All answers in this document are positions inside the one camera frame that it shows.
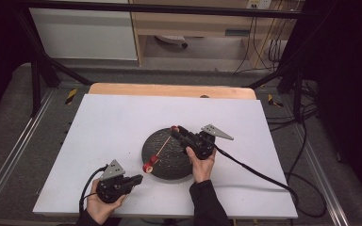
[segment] black sleeve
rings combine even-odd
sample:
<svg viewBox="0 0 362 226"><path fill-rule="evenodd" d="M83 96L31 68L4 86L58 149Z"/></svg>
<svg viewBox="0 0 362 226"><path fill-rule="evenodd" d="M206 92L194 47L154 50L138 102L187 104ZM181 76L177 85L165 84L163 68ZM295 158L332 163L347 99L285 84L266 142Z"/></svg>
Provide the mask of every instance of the black sleeve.
<svg viewBox="0 0 362 226"><path fill-rule="evenodd" d="M88 213L87 210L84 210L81 218L78 219L75 226L100 226Z"/></svg>
<svg viewBox="0 0 362 226"><path fill-rule="evenodd" d="M194 226L229 226L228 216L217 199L210 180L194 183L189 193L195 205Z"/></svg>

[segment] person's left hand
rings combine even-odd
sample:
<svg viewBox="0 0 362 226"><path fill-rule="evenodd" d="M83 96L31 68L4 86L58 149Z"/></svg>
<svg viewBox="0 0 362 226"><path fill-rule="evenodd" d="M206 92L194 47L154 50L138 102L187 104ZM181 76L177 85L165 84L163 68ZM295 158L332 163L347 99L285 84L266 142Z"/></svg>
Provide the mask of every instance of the person's left hand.
<svg viewBox="0 0 362 226"><path fill-rule="evenodd" d="M98 187L99 179L92 182L92 188L90 193L96 193L96 187ZM98 195L91 195L87 197L87 211L90 216L100 225L110 217L113 211L123 205L125 195L122 195L114 203L105 203L99 199Z"/></svg>

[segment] metal rail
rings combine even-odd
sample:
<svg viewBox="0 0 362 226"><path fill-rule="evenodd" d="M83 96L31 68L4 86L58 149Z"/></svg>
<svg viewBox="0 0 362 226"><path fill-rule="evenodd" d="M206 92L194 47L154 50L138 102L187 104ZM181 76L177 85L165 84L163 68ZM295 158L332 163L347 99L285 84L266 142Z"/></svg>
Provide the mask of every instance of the metal rail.
<svg viewBox="0 0 362 226"><path fill-rule="evenodd" d="M125 12L153 12L153 13L177 13L198 14L237 17L266 17L285 19L319 19L321 15L316 12L280 11L248 8L209 8L187 7L169 5L144 5L121 3L92 3L92 2L68 2L68 1L41 1L41 0L16 0L14 4L26 8L51 8L72 10L96 10L96 11L125 11Z"/></svg>
<svg viewBox="0 0 362 226"><path fill-rule="evenodd" d="M281 95L283 99L283 103L286 106L286 110L290 116L292 114L292 103L288 97L285 95ZM295 123L295 130L299 136L299 140L303 142L304 139L304 128L301 124ZM336 226L348 226L349 221L345 216L345 212L343 211L342 207L340 206L339 201L337 200L337 195L334 192L330 182L328 181L327 176L325 175L324 170L313 150L313 147L310 144L310 141L307 140L305 147L304 147L304 156L307 159L307 164L309 165L313 176L319 186L319 189L322 191L322 194L327 202L328 205L328 212L331 216L331 219L334 221Z"/></svg>
<svg viewBox="0 0 362 226"><path fill-rule="evenodd" d="M8 155L8 158L6 159L2 168L0 169L0 193L4 188L6 182L8 181L9 176L13 172L14 167L19 161L20 157L22 156L22 153L25 150L28 141L31 139L34 131L39 125L43 114L45 113L46 109L49 106L49 103L51 101L54 92L55 89L51 89L45 94L45 96L42 99L40 110L35 115L35 117L29 120L27 126L25 127L24 131L22 132L16 144L14 145L13 149L11 150L10 154Z"/></svg>

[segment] hand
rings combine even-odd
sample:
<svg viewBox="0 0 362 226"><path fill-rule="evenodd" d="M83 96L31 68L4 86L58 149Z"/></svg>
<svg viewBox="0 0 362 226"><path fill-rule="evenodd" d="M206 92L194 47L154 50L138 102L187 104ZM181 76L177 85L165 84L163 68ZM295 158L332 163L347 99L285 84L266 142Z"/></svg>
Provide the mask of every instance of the hand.
<svg viewBox="0 0 362 226"><path fill-rule="evenodd" d="M213 154L206 160L200 160L196 157L192 148L187 147L187 154L190 162L193 165L192 173L196 183L201 183L206 180L210 180L211 170L214 165L214 157L216 156L216 149L213 150Z"/></svg>
<svg viewBox="0 0 362 226"><path fill-rule="evenodd" d="M98 187L99 179L92 182L91 194L96 193L96 187ZM87 198L87 211L90 216L99 224L102 225L113 213L113 211L122 206L125 199L125 195L122 195L114 203L105 203L95 195L88 196Z"/></svg>

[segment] white surface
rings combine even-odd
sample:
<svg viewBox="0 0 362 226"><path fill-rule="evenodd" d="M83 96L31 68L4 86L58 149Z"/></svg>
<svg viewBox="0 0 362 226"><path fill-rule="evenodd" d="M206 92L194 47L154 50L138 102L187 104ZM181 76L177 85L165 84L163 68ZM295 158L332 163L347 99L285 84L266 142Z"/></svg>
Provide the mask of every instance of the white surface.
<svg viewBox="0 0 362 226"><path fill-rule="evenodd" d="M82 1L128 3L127 0ZM128 12L44 8L30 11L50 57L137 60Z"/></svg>
<svg viewBox="0 0 362 226"><path fill-rule="evenodd" d="M88 178L117 159L125 176L144 176L142 184L116 210L117 216L192 216L192 177L166 182L145 174L140 152L146 138L159 129L179 124L199 132L209 123L235 138L218 138L220 148L259 172L286 182L259 101L90 94L78 109L33 212L77 214ZM254 176L220 153L212 181L230 218L297 218L286 190Z"/></svg>

